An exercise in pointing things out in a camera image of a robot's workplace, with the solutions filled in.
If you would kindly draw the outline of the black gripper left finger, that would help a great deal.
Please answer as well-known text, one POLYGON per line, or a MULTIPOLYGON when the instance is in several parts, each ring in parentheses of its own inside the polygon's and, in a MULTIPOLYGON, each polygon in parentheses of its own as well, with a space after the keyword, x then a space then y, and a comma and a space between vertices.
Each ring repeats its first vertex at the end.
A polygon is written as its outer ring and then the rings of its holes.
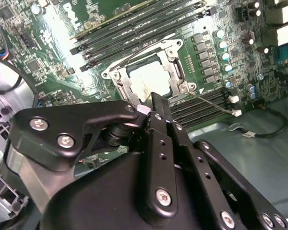
POLYGON ((83 103, 19 111, 9 136, 9 169, 41 213, 74 182, 79 159, 128 146, 144 152, 139 209, 169 219, 178 210, 168 101, 153 92, 141 105, 127 101, 83 103))

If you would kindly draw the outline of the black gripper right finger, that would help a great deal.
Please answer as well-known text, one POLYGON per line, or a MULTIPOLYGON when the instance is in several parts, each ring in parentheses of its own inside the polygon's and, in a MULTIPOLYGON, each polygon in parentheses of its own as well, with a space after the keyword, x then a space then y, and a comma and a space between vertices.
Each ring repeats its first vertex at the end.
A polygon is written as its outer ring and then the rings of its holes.
POLYGON ((192 143, 175 121, 169 133, 176 157, 191 173, 205 230, 288 230, 281 213, 209 142, 192 143))

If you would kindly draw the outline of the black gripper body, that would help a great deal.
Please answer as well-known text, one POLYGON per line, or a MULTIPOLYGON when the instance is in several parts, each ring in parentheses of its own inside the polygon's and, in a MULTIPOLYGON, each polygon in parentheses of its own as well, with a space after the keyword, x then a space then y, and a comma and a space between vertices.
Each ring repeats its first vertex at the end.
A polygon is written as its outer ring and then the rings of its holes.
MULTIPOLYGON (((138 212, 147 155, 124 154, 61 189, 43 214, 43 230, 152 230, 138 212)), ((175 169, 178 212, 165 230, 215 230, 204 202, 175 169)))

